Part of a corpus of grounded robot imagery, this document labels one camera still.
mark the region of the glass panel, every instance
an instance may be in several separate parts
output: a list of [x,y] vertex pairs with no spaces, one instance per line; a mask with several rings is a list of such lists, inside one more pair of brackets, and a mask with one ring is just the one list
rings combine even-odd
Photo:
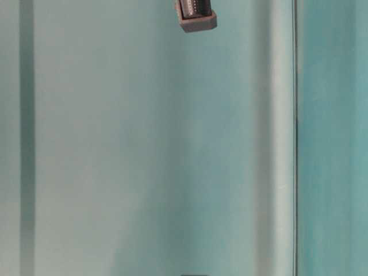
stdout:
[[0,5],[1,275],[292,275],[291,1]]
[[298,1],[299,275],[366,275],[366,1]]

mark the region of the hanging object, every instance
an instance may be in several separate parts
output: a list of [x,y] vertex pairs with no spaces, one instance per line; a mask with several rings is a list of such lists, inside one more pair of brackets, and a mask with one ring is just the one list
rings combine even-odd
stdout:
[[176,0],[179,24],[186,33],[217,27],[217,15],[210,0]]

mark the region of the dark gray object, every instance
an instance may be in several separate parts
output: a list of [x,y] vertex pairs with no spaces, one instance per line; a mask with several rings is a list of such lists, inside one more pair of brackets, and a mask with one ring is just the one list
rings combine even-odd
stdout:
[[186,33],[211,30],[217,27],[217,15],[210,0],[177,0],[179,24]]

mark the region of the vertical edge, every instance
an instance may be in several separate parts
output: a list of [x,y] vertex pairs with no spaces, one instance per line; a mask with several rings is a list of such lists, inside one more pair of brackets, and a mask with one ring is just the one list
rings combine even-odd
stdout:
[[298,0],[293,2],[293,97],[294,97],[294,246],[293,275],[298,275]]
[[35,72],[33,0],[20,0],[20,276],[35,275]]

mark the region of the teal surface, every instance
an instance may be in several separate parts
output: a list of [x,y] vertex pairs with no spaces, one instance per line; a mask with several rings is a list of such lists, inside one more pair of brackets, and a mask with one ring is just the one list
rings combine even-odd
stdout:
[[299,275],[368,273],[366,1],[298,1]]
[[218,28],[193,34],[171,0],[20,3],[0,274],[291,276],[291,1],[213,0]]

